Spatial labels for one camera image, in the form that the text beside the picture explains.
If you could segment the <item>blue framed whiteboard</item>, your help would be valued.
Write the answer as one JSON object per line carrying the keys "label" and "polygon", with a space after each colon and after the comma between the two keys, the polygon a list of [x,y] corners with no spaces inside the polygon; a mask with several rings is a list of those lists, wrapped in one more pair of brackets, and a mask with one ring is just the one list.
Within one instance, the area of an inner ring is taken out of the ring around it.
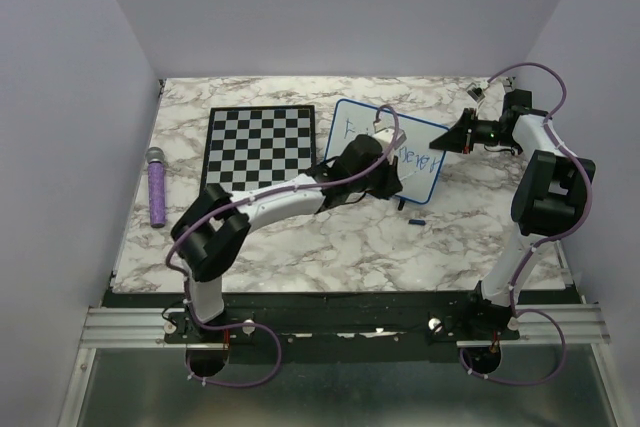
{"label": "blue framed whiteboard", "polygon": [[[374,123],[377,110],[373,105],[340,99],[334,109],[324,158],[339,155],[358,134],[371,135],[375,130],[392,127],[393,117],[387,110],[380,113],[380,122]],[[430,149],[429,143],[448,131],[448,128],[420,117],[403,114],[398,108],[395,108],[395,111],[399,127],[406,134],[406,141],[396,151],[399,178],[417,172],[401,181],[403,190],[398,197],[407,202],[424,205],[432,197],[445,159],[445,152]]]}

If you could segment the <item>white blue whiteboard marker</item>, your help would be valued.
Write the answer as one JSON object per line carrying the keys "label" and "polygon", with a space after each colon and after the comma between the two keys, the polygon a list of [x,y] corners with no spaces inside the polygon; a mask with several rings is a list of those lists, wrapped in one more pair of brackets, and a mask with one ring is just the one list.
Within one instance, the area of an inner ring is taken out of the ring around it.
{"label": "white blue whiteboard marker", "polygon": [[412,176],[413,176],[413,175],[415,175],[416,173],[417,173],[417,172],[409,173],[409,174],[407,174],[407,175],[403,176],[400,180],[401,180],[401,181],[404,181],[404,180],[406,180],[406,179],[408,179],[408,178],[412,177]]}

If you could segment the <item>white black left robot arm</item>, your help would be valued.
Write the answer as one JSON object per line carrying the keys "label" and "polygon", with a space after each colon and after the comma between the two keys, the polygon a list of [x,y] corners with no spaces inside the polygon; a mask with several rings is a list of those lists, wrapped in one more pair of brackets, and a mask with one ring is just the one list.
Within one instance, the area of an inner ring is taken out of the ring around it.
{"label": "white black left robot arm", "polygon": [[201,342],[222,327],[222,277],[249,234],[289,218],[347,205],[356,194],[387,200],[402,190],[395,151],[404,132],[388,127],[359,134],[342,153],[293,179],[252,191],[205,188],[171,230],[166,260],[185,277],[187,329]]}

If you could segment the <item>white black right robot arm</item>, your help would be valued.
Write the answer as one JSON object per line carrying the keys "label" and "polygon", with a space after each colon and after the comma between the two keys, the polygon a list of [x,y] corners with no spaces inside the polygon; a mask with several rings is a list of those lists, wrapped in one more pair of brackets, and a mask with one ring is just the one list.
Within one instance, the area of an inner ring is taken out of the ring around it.
{"label": "white black right robot arm", "polygon": [[595,163],[564,147],[548,113],[533,107],[532,93],[505,94],[497,120],[481,120],[475,108],[432,140],[434,150],[469,154],[476,145],[507,147],[527,160],[511,202],[514,223],[496,265],[476,285],[456,326],[469,339],[504,331],[525,281],[543,257],[546,245],[573,232],[588,205]]}

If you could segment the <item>black white chessboard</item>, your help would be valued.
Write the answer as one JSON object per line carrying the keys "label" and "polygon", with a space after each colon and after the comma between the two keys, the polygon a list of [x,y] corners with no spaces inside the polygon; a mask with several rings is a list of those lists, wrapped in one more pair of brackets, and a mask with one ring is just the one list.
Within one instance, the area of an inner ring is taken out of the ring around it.
{"label": "black white chessboard", "polygon": [[209,112],[200,188],[249,191],[317,163],[312,105],[220,107]]}

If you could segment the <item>purple toy microphone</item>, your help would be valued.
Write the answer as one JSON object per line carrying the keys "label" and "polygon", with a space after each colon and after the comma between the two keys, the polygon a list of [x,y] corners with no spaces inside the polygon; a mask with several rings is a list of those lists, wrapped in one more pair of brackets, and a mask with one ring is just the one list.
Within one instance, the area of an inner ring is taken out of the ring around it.
{"label": "purple toy microphone", "polygon": [[166,224],[165,156],[159,147],[150,147],[146,154],[149,220],[152,228]]}

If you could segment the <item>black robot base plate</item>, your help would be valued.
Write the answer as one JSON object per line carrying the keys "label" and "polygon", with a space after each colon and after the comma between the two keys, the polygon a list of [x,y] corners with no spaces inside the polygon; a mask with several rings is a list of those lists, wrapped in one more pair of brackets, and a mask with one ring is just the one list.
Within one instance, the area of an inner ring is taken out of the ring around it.
{"label": "black robot base plate", "polygon": [[456,321],[471,292],[228,293],[205,327],[176,311],[165,340],[234,363],[454,362],[460,345],[516,340],[508,329],[467,338]]}

